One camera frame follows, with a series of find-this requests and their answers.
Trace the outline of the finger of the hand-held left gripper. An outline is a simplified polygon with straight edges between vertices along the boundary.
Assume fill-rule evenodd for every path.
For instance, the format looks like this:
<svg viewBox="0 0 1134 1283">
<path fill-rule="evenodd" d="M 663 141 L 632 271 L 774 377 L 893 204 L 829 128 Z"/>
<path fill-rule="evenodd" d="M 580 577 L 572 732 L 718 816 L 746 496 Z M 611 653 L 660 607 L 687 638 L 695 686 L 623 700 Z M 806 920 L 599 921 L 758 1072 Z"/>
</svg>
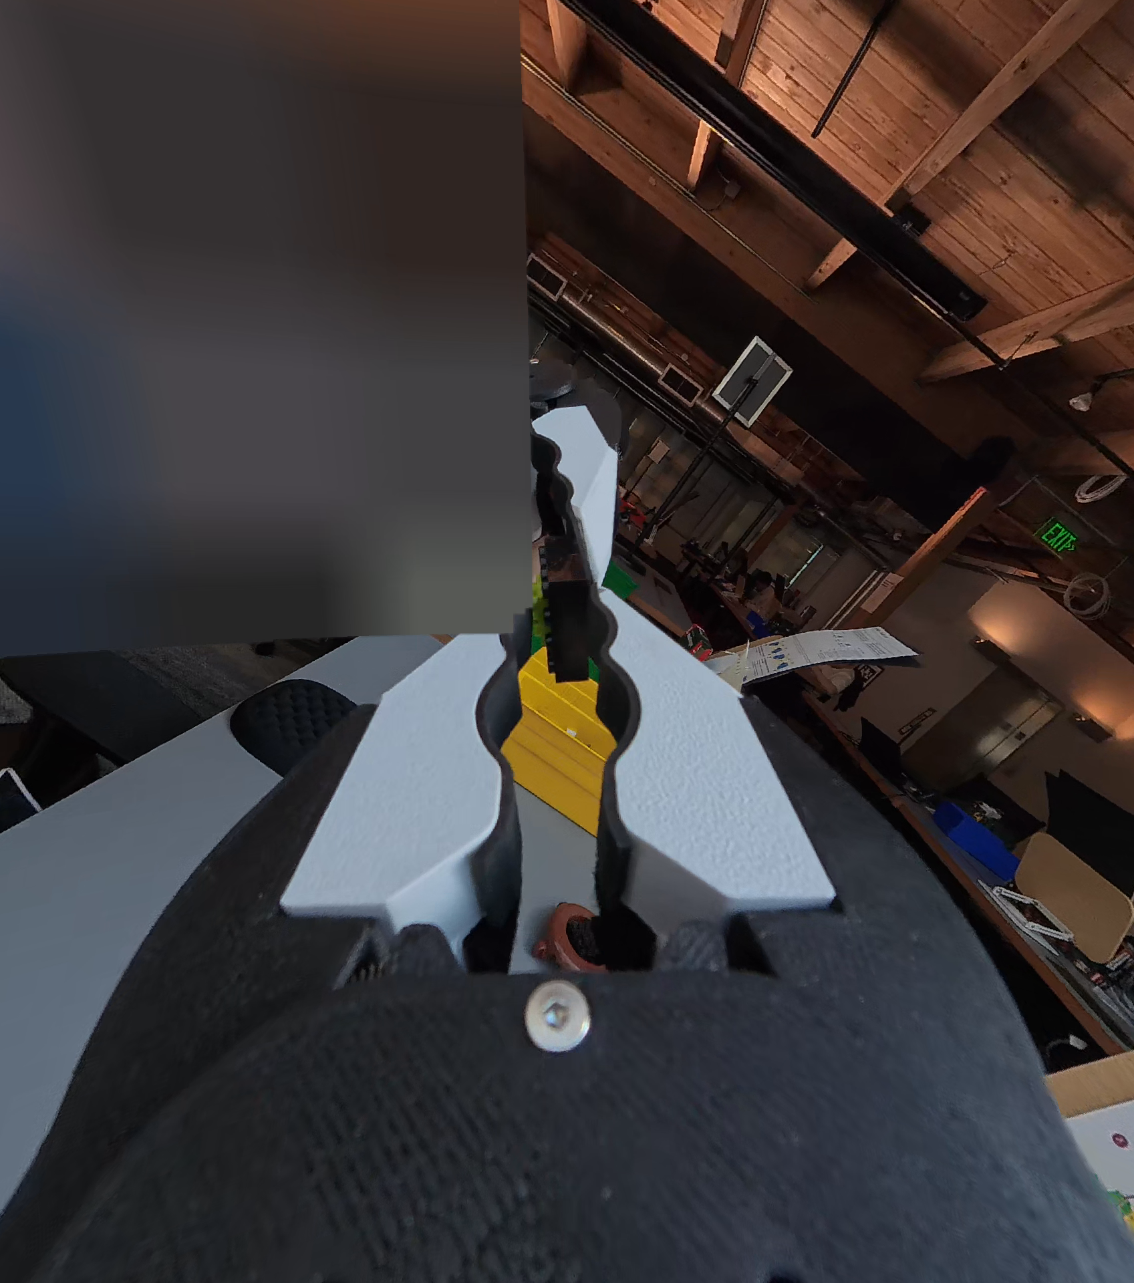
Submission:
<svg viewBox="0 0 1134 1283">
<path fill-rule="evenodd" d="M 616 528 L 618 455 L 590 410 L 560 407 L 531 422 L 533 551 L 543 598 L 603 586 Z"/>
</svg>

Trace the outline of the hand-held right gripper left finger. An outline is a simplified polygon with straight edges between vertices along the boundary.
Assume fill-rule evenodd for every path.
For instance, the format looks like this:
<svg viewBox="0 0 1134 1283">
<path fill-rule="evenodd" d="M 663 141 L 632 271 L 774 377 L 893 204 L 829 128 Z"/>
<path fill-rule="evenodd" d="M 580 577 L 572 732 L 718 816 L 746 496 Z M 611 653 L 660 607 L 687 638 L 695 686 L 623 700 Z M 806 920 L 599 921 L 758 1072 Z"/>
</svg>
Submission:
<svg viewBox="0 0 1134 1283">
<path fill-rule="evenodd" d="M 521 836 L 501 749 L 521 717 L 511 635 L 465 634 L 372 716 L 279 901 L 290 919 L 436 928 L 457 961 L 516 923 Z"/>
</svg>

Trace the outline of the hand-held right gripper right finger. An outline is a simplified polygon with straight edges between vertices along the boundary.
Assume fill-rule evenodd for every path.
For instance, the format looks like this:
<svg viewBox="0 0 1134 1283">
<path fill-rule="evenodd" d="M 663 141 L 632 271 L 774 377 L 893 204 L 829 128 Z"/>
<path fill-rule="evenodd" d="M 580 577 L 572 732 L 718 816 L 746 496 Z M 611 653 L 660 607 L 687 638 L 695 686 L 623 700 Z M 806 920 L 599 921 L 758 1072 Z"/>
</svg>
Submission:
<svg viewBox="0 0 1134 1283">
<path fill-rule="evenodd" d="M 614 740 L 596 835 L 604 920 L 822 912 L 836 891 L 742 698 L 612 591 L 592 595 L 596 712 Z"/>
</svg>

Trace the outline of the black toy brick plate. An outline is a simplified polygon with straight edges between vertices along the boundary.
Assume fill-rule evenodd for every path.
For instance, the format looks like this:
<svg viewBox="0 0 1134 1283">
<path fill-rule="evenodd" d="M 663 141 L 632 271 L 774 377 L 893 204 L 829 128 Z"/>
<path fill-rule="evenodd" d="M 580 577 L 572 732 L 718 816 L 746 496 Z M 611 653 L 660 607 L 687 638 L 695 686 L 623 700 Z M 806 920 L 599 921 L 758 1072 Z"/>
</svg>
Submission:
<svg viewBox="0 0 1134 1283">
<path fill-rule="evenodd" d="M 587 559 L 567 535 L 544 536 L 539 558 L 548 673 L 559 683 L 586 682 L 594 585 Z"/>
</svg>

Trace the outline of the yellow plastic bin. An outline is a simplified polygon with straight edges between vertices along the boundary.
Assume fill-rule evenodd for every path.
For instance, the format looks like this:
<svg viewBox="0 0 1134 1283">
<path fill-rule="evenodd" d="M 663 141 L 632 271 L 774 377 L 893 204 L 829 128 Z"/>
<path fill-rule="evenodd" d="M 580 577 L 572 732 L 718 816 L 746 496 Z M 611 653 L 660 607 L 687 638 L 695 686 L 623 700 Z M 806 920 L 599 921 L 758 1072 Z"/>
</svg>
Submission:
<svg viewBox="0 0 1134 1283">
<path fill-rule="evenodd" d="M 541 647 L 521 667 L 519 690 L 521 716 L 503 746 L 515 782 L 596 836 L 604 769 L 616 748 L 598 716 L 598 683 L 558 682 Z"/>
</svg>

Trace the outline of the grey desk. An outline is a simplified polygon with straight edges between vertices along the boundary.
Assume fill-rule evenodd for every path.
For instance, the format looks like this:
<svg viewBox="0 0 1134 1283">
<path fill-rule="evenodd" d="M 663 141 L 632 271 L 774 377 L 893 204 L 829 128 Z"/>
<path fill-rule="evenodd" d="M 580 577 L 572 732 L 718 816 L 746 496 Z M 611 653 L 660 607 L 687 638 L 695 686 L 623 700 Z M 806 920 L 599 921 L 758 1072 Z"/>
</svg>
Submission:
<svg viewBox="0 0 1134 1283">
<path fill-rule="evenodd" d="M 619 1281 L 529 976 L 287 916 L 373 725 L 227 831 L 154 784 L 0 840 L 0 1281 Z"/>
</svg>

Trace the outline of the background instruction sheet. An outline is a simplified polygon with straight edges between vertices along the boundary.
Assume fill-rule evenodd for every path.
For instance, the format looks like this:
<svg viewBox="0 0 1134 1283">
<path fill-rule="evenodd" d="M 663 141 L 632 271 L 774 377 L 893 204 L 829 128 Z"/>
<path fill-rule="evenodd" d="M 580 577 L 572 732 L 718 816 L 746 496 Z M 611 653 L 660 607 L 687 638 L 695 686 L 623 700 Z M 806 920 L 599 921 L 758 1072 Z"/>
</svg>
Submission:
<svg viewBox="0 0 1134 1283">
<path fill-rule="evenodd" d="M 741 683 L 749 686 L 814 667 L 919 666 L 920 662 L 917 651 L 882 627 L 817 630 L 750 645 L 742 661 Z"/>
</svg>

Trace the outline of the white light panel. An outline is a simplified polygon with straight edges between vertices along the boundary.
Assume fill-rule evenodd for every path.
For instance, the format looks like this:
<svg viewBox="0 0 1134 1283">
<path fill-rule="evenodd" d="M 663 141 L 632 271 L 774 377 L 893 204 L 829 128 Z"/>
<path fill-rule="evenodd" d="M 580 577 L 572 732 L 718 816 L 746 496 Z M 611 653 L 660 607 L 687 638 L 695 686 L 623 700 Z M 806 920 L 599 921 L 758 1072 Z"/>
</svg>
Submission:
<svg viewBox="0 0 1134 1283">
<path fill-rule="evenodd" d="M 750 430 L 794 371 L 759 336 L 754 336 L 711 392 L 729 420 Z"/>
</svg>

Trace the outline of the brown round toy piece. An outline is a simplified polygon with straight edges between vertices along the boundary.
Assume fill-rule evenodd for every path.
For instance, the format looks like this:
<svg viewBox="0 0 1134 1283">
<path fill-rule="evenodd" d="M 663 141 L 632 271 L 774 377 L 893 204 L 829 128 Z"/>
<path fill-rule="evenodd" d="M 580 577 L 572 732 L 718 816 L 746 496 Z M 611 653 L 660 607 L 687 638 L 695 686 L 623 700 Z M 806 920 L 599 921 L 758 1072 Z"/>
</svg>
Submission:
<svg viewBox="0 0 1134 1283">
<path fill-rule="evenodd" d="M 596 921 L 598 916 L 587 907 L 559 904 L 535 941 L 532 957 L 563 975 L 604 975 L 607 959 Z"/>
</svg>

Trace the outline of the blue plastic bin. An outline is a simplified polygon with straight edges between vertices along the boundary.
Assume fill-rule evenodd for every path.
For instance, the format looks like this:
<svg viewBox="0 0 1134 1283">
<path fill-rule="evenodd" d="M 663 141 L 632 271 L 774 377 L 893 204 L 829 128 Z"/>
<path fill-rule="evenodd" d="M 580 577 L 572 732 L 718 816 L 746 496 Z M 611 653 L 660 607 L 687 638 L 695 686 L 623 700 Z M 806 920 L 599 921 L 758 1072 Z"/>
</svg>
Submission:
<svg viewBox="0 0 1134 1283">
<path fill-rule="evenodd" d="M 941 802 L 933 810 L 932 821 L 956 848 L 989 871 L 997 883 L 1008 885 L 1015 881 L 1020 859 L 989 828 L 959 805 Z"/>
</svg>

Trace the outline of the wooden pillar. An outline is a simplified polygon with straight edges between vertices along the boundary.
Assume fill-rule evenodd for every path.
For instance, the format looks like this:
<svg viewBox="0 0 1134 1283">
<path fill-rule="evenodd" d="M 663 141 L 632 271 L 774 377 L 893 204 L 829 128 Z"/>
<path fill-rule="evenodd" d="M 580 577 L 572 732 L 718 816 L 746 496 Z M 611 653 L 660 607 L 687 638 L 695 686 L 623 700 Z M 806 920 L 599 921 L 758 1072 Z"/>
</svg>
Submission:
<svg viewBox="0 0 1134 1283">
<path fill-rule="evenodd" d="M 991 488 L 979 488 L 943 527 L 932 534 L 915 551 L 903 567 L 886 575 L 850 614 L 842 621 L 848 630 L 876 629 L 896 614 L 913 597 L 928 578 L 955 554 L 965 538 L 975 534 L 995 507 Z"/>
</svg>

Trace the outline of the background wooden book stand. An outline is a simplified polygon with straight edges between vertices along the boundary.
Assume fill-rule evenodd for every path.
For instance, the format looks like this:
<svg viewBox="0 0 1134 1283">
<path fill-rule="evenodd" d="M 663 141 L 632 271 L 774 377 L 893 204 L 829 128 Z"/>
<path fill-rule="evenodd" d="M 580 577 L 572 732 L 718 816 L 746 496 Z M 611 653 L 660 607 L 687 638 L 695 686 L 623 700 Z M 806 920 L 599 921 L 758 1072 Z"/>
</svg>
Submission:
<svg viewBox="0 0 1134 1283">
<path fill-rule="evenodd" d="M 1133 901 L 1047 832 L 1024 843 L 1012 884 L 987 895 L 1027 939 L 1099 967 L 1120 953 L 1134 924 Z"/>
</svg>

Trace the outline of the black ceiling track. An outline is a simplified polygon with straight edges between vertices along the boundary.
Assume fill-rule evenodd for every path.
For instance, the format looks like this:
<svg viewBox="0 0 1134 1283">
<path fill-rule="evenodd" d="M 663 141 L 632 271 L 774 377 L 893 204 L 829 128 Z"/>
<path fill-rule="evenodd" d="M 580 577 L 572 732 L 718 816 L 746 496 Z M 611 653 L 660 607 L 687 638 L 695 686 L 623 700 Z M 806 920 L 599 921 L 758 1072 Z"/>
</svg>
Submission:
<svg viewBox="0 0 1134 1283">
<path fill-rule="evenodd" d="M 567 2 L 566 9 L 917 303 L 960 327 L 987 307 L 984 296 L 639 5 Z"/>
</svg>

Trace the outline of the wooden book stand board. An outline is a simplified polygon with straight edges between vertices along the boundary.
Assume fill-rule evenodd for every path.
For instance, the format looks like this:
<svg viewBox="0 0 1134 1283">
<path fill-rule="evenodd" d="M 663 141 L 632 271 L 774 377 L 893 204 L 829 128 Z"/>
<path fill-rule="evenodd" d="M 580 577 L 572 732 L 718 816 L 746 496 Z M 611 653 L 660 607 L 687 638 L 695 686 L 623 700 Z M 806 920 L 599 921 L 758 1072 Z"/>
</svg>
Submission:
<svg viewBox="0 0 1134 1283">
<path fill-rule="evenodd" d="M 1046 1076 L 1063 1118 L 1092 1115 L 1134 1102 L 1134 1051 Z"/>
</svg>

